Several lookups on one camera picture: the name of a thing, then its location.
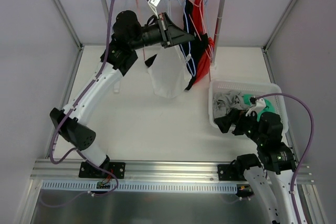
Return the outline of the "grey tank top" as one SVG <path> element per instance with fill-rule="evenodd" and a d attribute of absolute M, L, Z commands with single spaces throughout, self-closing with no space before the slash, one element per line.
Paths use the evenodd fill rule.
<path fill-rule="evenodd" d="M 214 118 L 226 116 L 231 109 L 246 109 L 242 93 L 238 91 L 215 92 L 213 95 Z"/>

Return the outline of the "green tank top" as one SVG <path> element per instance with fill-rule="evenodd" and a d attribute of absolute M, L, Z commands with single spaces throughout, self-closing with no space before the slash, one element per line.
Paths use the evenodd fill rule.
<path fill-rule="evenodd" d="M 260 120 L 261 115 L 265 112 L 276 113 L 273 104 L 267 99 L 261 99 L 255 101 L 255 96 L 252 94 L 243 95 L 244 104 L 248 107 L 249 115 L 252 115 L 252 112 L 257 113 L 257 121 Z"/>

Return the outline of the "white tank top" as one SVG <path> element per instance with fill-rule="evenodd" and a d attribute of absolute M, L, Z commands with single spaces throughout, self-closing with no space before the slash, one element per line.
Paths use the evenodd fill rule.
<path fill-rule="evenodd" d="M 153 85 L 154 94 L 172 99 L 180 95 L 191 81 L 186 58 L 180 46 L 161 48 L 145 61 Z"/>

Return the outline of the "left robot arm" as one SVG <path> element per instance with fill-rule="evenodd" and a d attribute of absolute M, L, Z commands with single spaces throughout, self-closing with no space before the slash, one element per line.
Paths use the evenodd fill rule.
<path fill-rule="evenodd" d="M 61 136 L 85 159 L 85 173 L 106 178 L 112 171 L 109 156 L 95 142 L 96 133 L 87 124 L 100 99 L 119 82 L 137 61 L 136 50 L 160 44 L 163 48 L 183 45 L 194 36 L 176 26 L 167 13 L 152 15 L 141 25 L 131 10 L 120 12 L 108 33 L 107 47 L 96 71 L 75 99 L 62 109 L 54 108 L 50 118 L 54 137 Z"/>

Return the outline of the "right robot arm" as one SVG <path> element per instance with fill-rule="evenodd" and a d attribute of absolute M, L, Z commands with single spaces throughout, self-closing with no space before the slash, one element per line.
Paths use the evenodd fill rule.
<path fill-rule="evenodd" d="M 297 166 L 291 149 L 282 141 L 283 125 L 278 114 L 232 109 L 214 119 L 222 133 L 231 127 L 235 136 L 245 135 L 257 145 L 257 154 L 237 156 L 232 170 L 247 180 L 264 208 L 267 223 L 306 223 L 297 191 Z"/>

